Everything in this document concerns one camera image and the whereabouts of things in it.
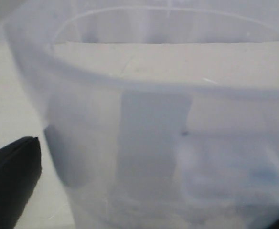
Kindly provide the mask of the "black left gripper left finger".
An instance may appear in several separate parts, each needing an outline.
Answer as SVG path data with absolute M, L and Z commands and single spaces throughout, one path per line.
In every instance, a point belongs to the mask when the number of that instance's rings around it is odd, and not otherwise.
M 0 148 L 0 229 L 12 229 L 42 173 L 37 137 L 25 136 Z

